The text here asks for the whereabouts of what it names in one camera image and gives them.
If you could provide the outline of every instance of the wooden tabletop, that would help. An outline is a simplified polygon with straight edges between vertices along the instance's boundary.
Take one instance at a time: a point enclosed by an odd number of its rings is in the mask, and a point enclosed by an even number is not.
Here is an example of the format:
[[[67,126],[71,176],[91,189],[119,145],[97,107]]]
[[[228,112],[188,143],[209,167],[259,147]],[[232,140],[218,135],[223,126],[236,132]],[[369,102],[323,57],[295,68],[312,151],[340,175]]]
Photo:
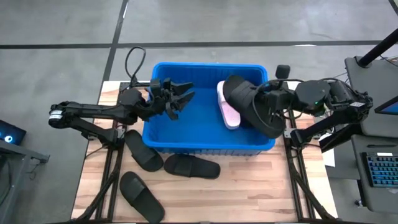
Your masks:
[[[120,82],[104,82],[100,105],[115,105]],[[96,119],[95,124],[110,128],[112,120]],[[297,120],[299,128],[313,124],[311,116]],[[142,133],[144,123],[139,120],[129,129]],[[88,145],[87,153],[101,147],[98,141]],[[282,137],[275,146],[258,156],[198,156],[217,162],[221,174],[215,180],[170,175],[163,169],[157,172],[142,170],[125,147],[121,176],[127,171],[137,173],[165,208],[163,222],[292,222],[297,221],[290,184],[287,159]],[[322,154],[317,147],[303,151],[311,191],[326,210],[337,217]],[[72,218],[81,215],[94,199],[101,185],[106,149],[87,158],[81,173]],[[104,204],[108,211],[110,190]],[[303,210],[307,211],[304,200]],[[119,189],[114,208],[114,222],[146,222],[121,195]]]

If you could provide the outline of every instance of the black slide sandal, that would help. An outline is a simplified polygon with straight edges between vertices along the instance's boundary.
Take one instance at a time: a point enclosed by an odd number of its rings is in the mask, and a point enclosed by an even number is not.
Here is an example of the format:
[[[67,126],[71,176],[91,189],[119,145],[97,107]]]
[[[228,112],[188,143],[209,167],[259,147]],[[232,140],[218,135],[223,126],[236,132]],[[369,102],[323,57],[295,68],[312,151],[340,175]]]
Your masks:
[[[147,147],[142,136],[136,130],[130,130],[124,135],[124,142],[131,151],[131,156],[146,171],[154,172],[162,168],[163,159],[155,149]]]
[[[223,87],[224,97],[229,105],[261,133],[269,138],[277,138],[283,134],[286,128],[285,121],[278,116],[270,121],[271,115],[268,115],[267,106],[264,103],[255,101],[257,112],[267,126],[261,122],[252,106],[252,99],[256,94],[255,90],[256,86],[237,75],[229,76],[225,80]]]
[[[162,221],[165,214],[163,206],[136,173],[123,174],[120,180],[120,192],[149,223]]]
[[[175,154],[166,159],[164,169],[169,174],[184,177],[216,179],[220,175],[220,165],[195,156]]]

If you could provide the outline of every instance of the blue storage bin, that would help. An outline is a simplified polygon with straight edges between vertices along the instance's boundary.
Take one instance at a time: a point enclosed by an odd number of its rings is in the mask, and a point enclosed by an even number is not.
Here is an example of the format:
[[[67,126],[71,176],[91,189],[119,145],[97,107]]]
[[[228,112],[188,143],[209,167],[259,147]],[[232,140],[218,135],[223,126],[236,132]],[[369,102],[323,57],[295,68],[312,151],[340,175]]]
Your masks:
[[[217,101],[217,83],[230,75],[240,75],[255,85],[267,81],[266,69],[260,65],[173,63],[155,66],[152,78],[171,78],[175,83],[193,82],[195,96],[172,121],[163,113],[144,124],[145,144],[159,152],[252,156],[270,150],[269,139],[250,125],[229,130]]]

